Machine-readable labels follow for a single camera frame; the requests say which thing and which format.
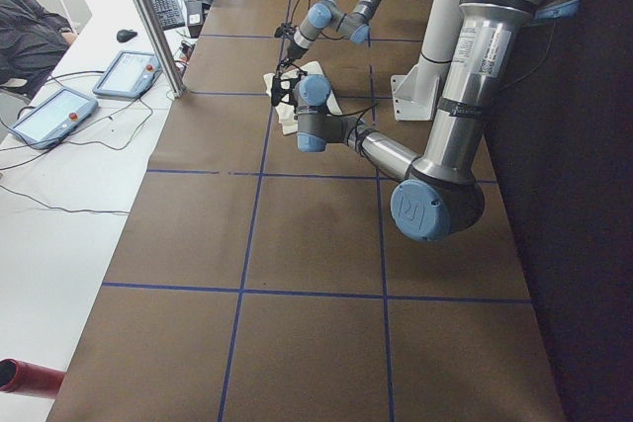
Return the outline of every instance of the red cylinder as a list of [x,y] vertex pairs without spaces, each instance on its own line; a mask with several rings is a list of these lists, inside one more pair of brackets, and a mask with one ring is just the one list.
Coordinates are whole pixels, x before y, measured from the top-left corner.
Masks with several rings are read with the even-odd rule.
[[55,399],[65,372],[18,360],[0,361],[0,392]]

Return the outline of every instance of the keyboard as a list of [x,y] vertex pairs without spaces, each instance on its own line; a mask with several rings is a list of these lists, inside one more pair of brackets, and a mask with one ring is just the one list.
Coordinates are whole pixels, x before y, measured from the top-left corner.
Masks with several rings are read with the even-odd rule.
[[156,12],[158,22],[162,30],[175,29],[184,27],[185,19],[182,16],[180,3],[178,0],[150,0],[151,5]]

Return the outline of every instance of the white table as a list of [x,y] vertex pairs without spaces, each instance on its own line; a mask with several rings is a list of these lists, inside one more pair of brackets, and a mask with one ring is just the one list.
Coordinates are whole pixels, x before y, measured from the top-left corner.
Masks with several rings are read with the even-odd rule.
[[[123,28],[136,30],[138,37],[116,42],[116,32]],[[174,30],[165,33],[176,51],[181,37]],[[93,17],[53,74],[105,70],[121,49],[152,51],[136,12]],[[60,81],[91,94],[97,79],[94,75]],[[32,104],[58,88],[48,83]],[[55,207],[129,211],[173,100],[164,75],[143,100],[153,115],[124,150],[63,143],[33,163],[2,172],[0,185]],[[101,99],[86,124],[128,103]],[[134,103],[71,140],[101,140],[120,147],[148,114],[143,104]],[[0,149],[19,145],[22,142],[9,135]],[[36,154],[26,147],[0,151],[0,168]],[[67,369],[126,219],[125,215],[49,211],[0,189],[0,359]],[[0,421],[45,420],[51,406],[50,400],[0,393]]]

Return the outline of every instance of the metal pole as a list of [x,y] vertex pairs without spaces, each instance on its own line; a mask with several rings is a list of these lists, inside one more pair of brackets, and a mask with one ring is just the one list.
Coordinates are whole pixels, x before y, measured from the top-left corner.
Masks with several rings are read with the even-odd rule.
[[158,57],[158,61],[167,76],[167,80],[169,81],[171,90],[174,93],[174,97],[179,98],[185,91],[185,85],[182,82],[180,72],[176,68],[176,63],[174,62],[171,50],[169,49],[169,44],[167,43],[165,34],[162,32],[162,28],[158,23],[158,18],[151,6],[151,1],[134,0],[134,2],[136,10],[140,15],[140,19],[147,30],[154,52]]

